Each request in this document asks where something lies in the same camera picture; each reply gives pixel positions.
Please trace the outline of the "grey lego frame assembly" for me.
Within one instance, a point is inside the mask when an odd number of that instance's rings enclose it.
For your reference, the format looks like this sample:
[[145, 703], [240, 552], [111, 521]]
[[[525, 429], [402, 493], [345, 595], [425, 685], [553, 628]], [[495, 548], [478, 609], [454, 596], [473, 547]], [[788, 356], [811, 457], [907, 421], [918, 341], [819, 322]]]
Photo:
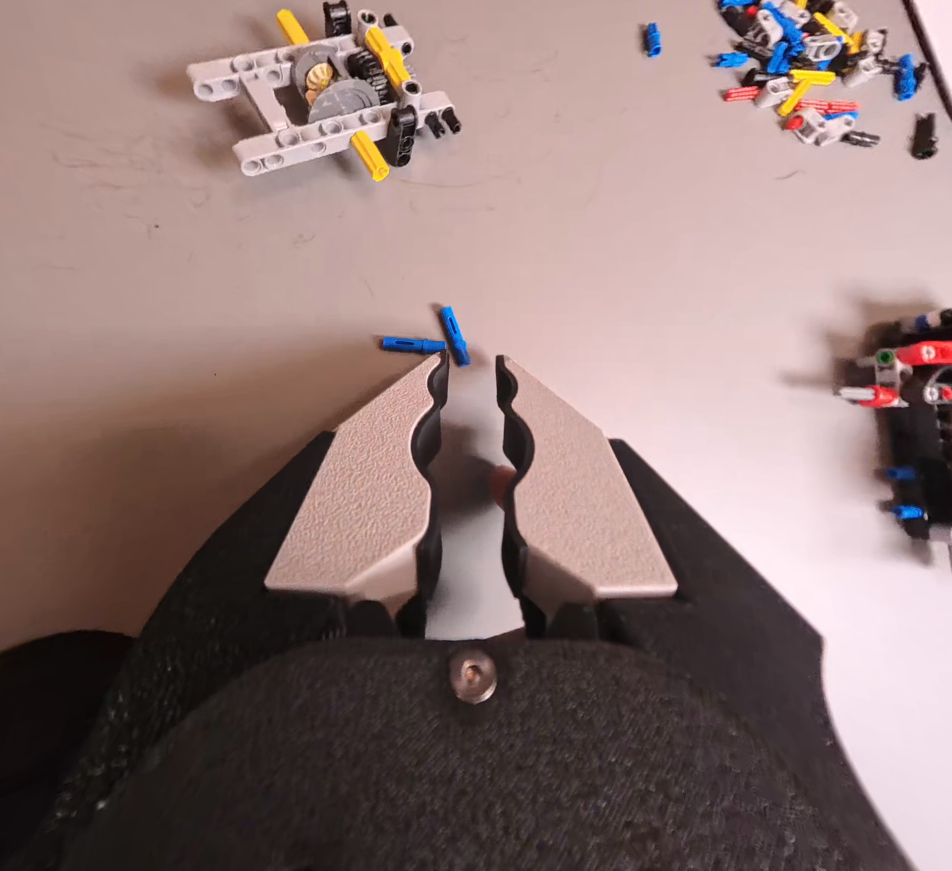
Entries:
[[255, 109], [264, 130], [233, 145], [246, 177], [353, 154], [357, 130], [390, 171], [409, 164], [420, 134], [462, 131], [455, 104], [423, 88], [413, 53], [414, 38], [392, 14], [337, 0], [324, 1], [324, 34], [311, 42], [191, 62], [185, 75], [197, 100], [242, 100]]

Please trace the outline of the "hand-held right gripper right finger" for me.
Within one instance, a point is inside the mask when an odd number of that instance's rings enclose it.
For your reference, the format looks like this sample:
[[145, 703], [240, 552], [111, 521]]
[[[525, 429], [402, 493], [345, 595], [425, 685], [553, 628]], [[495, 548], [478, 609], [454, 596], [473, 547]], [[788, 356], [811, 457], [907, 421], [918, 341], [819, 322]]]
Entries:
[[503, 571], [543, 615], [563, 604], [670, 598], [677, 578], [600, 429], [511, 356], [498, 355]]

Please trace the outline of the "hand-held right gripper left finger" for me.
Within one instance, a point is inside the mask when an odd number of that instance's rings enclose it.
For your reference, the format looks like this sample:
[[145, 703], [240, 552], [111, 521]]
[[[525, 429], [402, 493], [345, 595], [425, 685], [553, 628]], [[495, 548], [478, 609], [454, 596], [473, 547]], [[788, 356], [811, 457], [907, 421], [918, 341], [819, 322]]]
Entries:
[[389, 611], [431, 598], [442, 537], [427, 468], [447, 384], [447, 355], [431, 355], [337, 425], [268, 590], [378, 600]]

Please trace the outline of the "pile of mixed lego pieces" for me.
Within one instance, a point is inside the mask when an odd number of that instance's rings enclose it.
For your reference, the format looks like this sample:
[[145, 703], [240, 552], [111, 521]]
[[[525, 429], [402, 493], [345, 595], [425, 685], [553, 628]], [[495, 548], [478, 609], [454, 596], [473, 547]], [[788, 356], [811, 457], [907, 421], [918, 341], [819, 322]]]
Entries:
[[717, 0], [715, 9], [732, 37], [707, 59], [734, 77], [721, 102], [771, 113], [806, 147], [879, 147], [855, 92], [882, 77], [889, 100], [909, 104], [931, 74], [923, 59], [893, 51], [886, 28], [860, 26], [843, 0]]

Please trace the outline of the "lego car chassis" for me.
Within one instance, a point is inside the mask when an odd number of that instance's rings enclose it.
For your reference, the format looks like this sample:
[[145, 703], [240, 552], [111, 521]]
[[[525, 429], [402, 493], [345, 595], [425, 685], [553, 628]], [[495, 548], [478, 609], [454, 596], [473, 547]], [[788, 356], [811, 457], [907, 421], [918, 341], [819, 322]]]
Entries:
[[914, 551], [952, 547], [952, 311], [880, 320], [832, 369], [832, 396], [872, 415], [879, 507]]

